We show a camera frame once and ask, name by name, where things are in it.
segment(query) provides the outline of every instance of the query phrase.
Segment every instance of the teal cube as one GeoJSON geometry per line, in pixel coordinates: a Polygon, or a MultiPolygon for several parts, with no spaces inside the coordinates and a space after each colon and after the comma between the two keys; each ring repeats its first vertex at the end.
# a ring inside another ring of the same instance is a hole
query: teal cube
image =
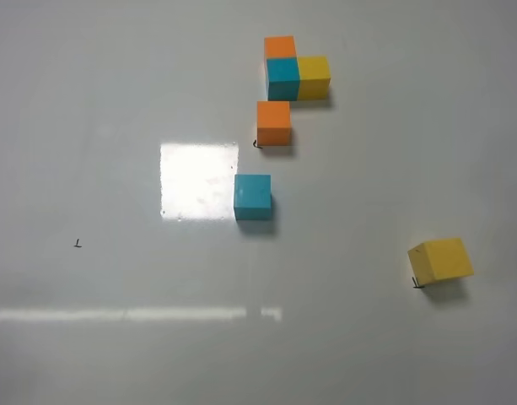
{"type": "Polygon", "coordinates": [[[267,99],[296,101],[299,94],[299,67],[297,57],[266,60],[267,99]]]}
{"type": "Polygon", "coordinates": [[[235,175],[234,213],[238,221],[272,218],[272,177],[235,175]]]}

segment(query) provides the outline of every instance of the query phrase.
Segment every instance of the cube top face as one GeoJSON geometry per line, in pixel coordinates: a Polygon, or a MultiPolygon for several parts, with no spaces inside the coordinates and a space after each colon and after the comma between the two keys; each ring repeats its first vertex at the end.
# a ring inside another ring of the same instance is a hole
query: cube top face
{"type": "Polygon", "coordinates": [[[272,177],[270,175],[235,175],[235,208],[272,207],[272,177]]]}
{"type": "Polygon", "coordinates": [[[290,128],[290,102],[258,101],[256,116],[259,128],[290,128]]]}
{"type": "Polygon", "coordinates": [[[471,276],[474,273],[461,239],[431,240],[423,245],[436,280],[471,276]]]}
{"type": "Polygon", "coordinates": [[[330,80],[327,57],[298,57],[301,80],[330,80]]]}
{"type": "Polygon", "coordinates": [[[282,59],[267,59],[267,80],[275,82],[299,82],[298,59],[285,57],[282,59]]]}
{"type": "Polygon", "coordinates": [[[270,36],[264,40],[266,59],[274,57],[296,57],[293,36],[270,36]]]}

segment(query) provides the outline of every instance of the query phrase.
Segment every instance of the small ink mark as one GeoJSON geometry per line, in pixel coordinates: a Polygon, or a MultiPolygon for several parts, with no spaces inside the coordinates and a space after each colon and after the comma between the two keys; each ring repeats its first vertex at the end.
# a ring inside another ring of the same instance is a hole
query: small ink mark
{"type": "Polygon", "coordinates": [[[425,288],[424,285],[419,285],[417,278],[412,277],[412,281],[413,281],[414,289],[424,289],[425,288]]]}

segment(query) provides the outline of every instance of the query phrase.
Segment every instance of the white table surface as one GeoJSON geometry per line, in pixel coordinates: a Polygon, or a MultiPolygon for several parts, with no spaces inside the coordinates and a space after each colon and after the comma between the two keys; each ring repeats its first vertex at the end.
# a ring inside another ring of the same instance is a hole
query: white table surface
{"type": "Polygon", "coordinates": [[[517,0],[0,0],[0,405],[446,403],[517,404],[517,0]],[[269,35],[332,74],[276,153],[269,35]]]}

